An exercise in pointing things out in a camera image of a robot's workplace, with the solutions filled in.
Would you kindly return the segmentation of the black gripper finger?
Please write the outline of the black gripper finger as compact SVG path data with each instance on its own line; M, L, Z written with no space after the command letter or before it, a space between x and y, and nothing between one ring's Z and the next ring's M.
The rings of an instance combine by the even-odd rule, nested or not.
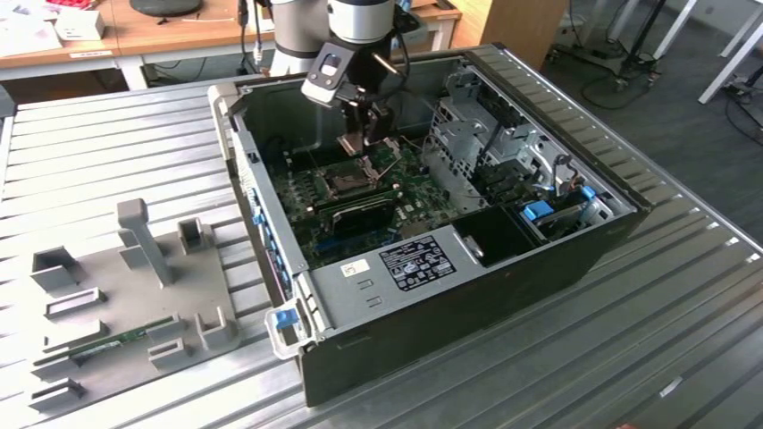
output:
M364 136L368 126L368 105L344 104L344 123L345 133L349 135Z
M367 112L365 144L375 145L389 134L395 112L387 106L372 106Z

